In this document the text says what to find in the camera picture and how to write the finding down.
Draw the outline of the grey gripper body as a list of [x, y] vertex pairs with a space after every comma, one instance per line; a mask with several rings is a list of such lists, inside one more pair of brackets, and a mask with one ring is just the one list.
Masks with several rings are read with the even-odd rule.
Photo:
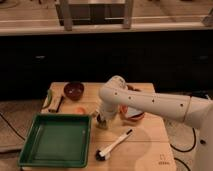
[[107, 129], [109, 124], [112, 122], [112, 120], [115, 118], [114, 113], [99, 113], [96, 117], [97, 124], [96, 126], [100, 129]]

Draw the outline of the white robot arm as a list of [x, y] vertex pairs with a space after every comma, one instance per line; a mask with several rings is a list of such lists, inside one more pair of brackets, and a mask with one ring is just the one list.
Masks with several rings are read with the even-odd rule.
[[99, 98], [102, 121], [113, 118], [119, 105], [126, 105], [199, 129], [193, 171], [213, 171], [213, 100], [129, 90], [121, 76], [103, 84]]

